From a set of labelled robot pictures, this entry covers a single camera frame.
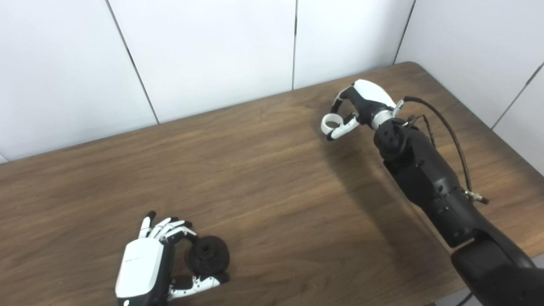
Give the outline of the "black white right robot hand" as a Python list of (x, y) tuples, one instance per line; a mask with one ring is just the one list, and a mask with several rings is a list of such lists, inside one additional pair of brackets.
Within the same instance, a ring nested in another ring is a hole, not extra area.
[[(351, 102), (355, 111), (342, 118), (338, 112), (344, 101)], [(334, 141), (359, 125), (378, 130), (381, 124), (396, 117), (399, 112), (400, 106), (381, 86), (359, 79), (336, 95), (330, 112), (321, 120), (320, 128), (328, 141)]]

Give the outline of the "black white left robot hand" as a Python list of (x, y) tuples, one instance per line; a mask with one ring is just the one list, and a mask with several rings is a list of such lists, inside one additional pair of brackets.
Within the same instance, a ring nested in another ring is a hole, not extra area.
[[(115, 283), (119, 306), (167, 306), (172, 300), (230, 280), (230, 252), (223, 239), (201, 238), (190, 221), (177, 217), (153, 224), (156, 215), (150, 211), (142, 220), (138, 238), (125, 246)], [(192, 275), (173, 277), (176, 245), (184, 239), (191, 243), (185, 264)]]

